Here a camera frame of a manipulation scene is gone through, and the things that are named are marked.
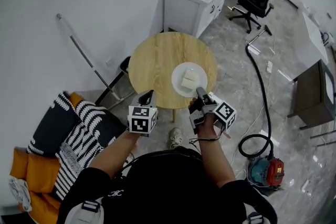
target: vacuum cleaner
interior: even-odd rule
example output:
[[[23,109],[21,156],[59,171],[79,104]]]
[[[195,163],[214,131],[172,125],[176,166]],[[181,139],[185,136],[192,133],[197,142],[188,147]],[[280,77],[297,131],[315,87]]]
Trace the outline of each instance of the vacuum cleaner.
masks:
[[[252,39],[249,43],[247,43],[245,47],[245,51],[257,72],[258,79],[260,82],[261,92],[263,94],[262,98],[265,104],[265,112],[266,112],[266,118],[267,118],[267,123],[268,123],[268,136],[264,136],[262,134],[247,135],[239,143],[238,150],[242,154],[242,156],[247,157],[249,160],[249,165],[248,165],[247,173],[246,173],[247,181],[251,185],[256,187],[262,194],[269,196],[274,191],[278,190],[280,187],[280,184],[284,176],[284,163],[280,159],[274,157],[274,146],[273,146],[273,142],[271,141],[271,120],[270,120],[269,111],[268,111],[266,91],[265,91],[264,83],[262,81],[262,77],[258,69],[258,66],[248,48],[264,32],[267,32],[270,36],[272,36],[272,33],[269,30],[268,26],[265,25],[264,29],[254,39]],[[263,148],[257,153],[247,154],[246,152],[243,151],[243,144],[247,140],[251,138],[255,138],[255,137],[265,139],[266,143],[263,146]],[[269,154],[266,157],[261,157],[261,154],[265,152],[268,145],[270,146]]]

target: orange cushion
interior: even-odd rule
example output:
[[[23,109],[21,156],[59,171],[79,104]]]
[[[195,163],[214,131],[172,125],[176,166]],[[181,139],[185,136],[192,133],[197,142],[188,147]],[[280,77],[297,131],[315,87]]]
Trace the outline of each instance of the orange cushion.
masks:
[[[10,175],[18,179],[25,179],[27,175],[28,154],[18,148],[14,149],[12,170]]]
[[[50,196],[49,194],[45,194],[45,193],[42,193],[41,196],[43,200],[47,201],[49,204],[54,206],[57,210],[59,209],[61,203],[58,200],[52,198],[52,196]]]
[[[82,96],[80,96],[79,94],[73,92],[71,95],[70,95],[70,98],[69,98],[71,104],[73,105],[74,108],[76,108],[77,104],[84,100],[84,98]]]
[[[19,207],[20,212],[25,212],[26,211],[25,209],[23,209],[23,205],[21,203],[19,203],[18,207]]]
[[[28,154],[27,184],[35,193],[50,193],[60,168],[57,158]]]
[[[58,210],[51,204],[44,201],[36,193],[30,191],[32,211],[29,215],[39,224],[55,224],[58,217]]]

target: hand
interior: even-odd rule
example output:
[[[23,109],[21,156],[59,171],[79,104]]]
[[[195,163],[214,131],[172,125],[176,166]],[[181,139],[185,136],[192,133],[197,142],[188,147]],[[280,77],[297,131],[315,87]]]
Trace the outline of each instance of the hand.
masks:
[[[190,101],[190,105],[188,106],[188,109],[196,102],[196,98],[193,98],[192,101]],[[198,133],[203,133],[204,131],[206,133],[212,133],[214,132],[214,118],[215,115],[213,113],[208,113],[205,115],[204,123],[198,126]]]

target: sneaker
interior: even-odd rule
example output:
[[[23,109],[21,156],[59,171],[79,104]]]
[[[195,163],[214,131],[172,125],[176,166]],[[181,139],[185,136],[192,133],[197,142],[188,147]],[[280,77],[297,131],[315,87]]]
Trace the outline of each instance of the sneaker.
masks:
[[[183,138],[182,138],[182,132],[179,128],[172,128],[171,131],[169,132],[169,140],[170,140],[170,145],[169,149],[173,150],[177,148],[178,146],[181,146]]]

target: sofa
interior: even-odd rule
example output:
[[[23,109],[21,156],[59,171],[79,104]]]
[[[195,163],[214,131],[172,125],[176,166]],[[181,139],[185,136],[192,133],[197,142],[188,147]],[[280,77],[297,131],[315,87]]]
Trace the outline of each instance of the sofa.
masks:
[[[56,223],[58,208],[79,173],[125,130],[106,108],[76,93],[60,93],[27,148],[14,149],[11,176],[27,181],[33,220]]]

